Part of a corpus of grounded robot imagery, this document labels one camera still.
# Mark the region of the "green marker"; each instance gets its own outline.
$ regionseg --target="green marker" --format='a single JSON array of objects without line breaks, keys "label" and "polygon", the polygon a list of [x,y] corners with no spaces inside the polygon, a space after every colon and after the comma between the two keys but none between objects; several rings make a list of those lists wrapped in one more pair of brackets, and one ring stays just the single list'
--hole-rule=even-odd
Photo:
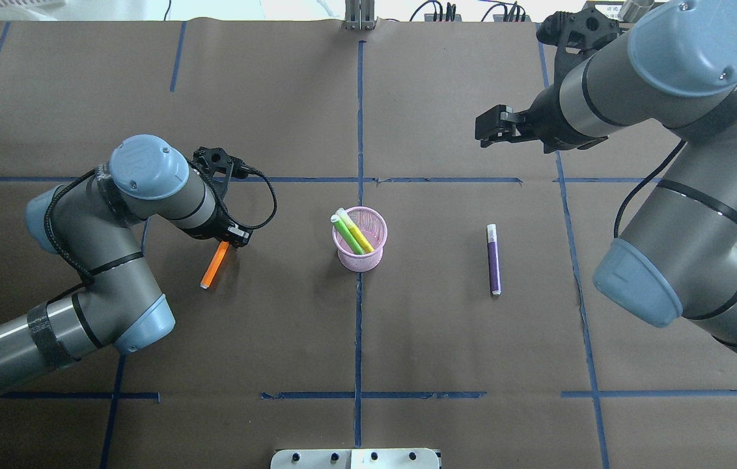
[{"label": "green marker", "polygon": [[337,229],[339,235],[345,240],[346,243],[348,243],[348,247],[351,248],[351,252],[356,253],[357,255],[363,255],[364,253],[366,253],[366,251],[360,247],[360,244],[357,243],[357,240],[354,240],[354,235],[351,234],[350,231],[348,231],[348,227],[345,226],[345,222],[342,221],[339,216],[337,216],[336,214],[331,216],[331,223],[333,223],[333,226]]}]

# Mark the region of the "purple marker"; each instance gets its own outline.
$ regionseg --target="purple marker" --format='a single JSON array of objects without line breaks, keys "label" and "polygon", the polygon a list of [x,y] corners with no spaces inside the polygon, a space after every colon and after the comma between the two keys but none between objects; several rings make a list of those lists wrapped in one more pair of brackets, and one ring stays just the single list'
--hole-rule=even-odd
[{"label": "purple marker", "polygon": [[487,225],[487,259],[490,263],[490,293],[502,294],[502,279],[499,277],[499,244],[496,244],[496,225]]}]

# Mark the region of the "blue plastic cap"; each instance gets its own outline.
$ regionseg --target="blue plastic cap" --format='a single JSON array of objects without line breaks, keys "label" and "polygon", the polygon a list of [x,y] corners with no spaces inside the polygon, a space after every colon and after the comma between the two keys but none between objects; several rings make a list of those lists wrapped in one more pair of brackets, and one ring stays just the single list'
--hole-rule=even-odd
[{"label": "blue plastic cap", "polygon": [[113,182],[136,199],[164,199],[181,190],[189,178],[184,155],[160,137],[128,137],[111,152]]},{"label": "blue plastic cap", "polygon": [[163,339],[169,332],[172,332],[172,329],[174,329],[172,309],[169,309],[166,295],[161,294],[160,298],[149,306],[126,332],[119,336],[113,346],[121,354],[134,353]]},{"label": "blue plastic cap", "polygon": [[48,205],[53,200],[56,191],[62,186],[58,185],[48,190],[42,195],[36,196],[35,199],[27,202],[27,208],[24,210],[24,223],[27,225],[27,232],[38,242],[38,246],[48,253],[56,253],[56,248],[50,244],[47,234],[44,232],[44,212],[48,211]]},{"label": "blue plastic cap", "polygon": [[594,287],[636,317],[666,327],[684,312],[667,279],[642,252],[621,238],[594,271]]},{"label": "blue plastic cap", "polygon": [[628,35],[633,68],[663,92],[693,98],[737,84],[737,0],[672,0]]}]

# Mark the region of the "pen holder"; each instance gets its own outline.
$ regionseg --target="pen holder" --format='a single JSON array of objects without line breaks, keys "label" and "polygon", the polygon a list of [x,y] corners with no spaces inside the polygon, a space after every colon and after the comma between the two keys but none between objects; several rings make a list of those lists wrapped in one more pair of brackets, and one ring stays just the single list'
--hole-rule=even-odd
[{"label": "pen holder", "polygon": [[332,227],[331,235],[337,247],[339,261],[346,269],[354,272],[372,270],[377,264],[380,264],[380,259],[383,258],[383,245],[386,244],[386,220],[383,220],[379,213],[369,207],[352,207],[345,212],[354,221],[354,225],[360,228],[369,244],[374,247],[374,252],[356,255],[348,248],[348,244],[339,235],[336,228]]}]

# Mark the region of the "white bracket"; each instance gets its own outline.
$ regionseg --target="white bracket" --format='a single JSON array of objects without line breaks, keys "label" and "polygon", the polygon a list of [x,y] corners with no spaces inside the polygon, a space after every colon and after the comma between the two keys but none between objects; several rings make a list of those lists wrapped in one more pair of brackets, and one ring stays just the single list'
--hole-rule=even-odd
[{"label": "white bracket", "polygon": [[428,448],[282,450],[270,469],[441,469],[440,454]]},{"label": "white bracket", "polygon": [[374,0],[345,0],[345,29],[368,31],[375,23]]}]

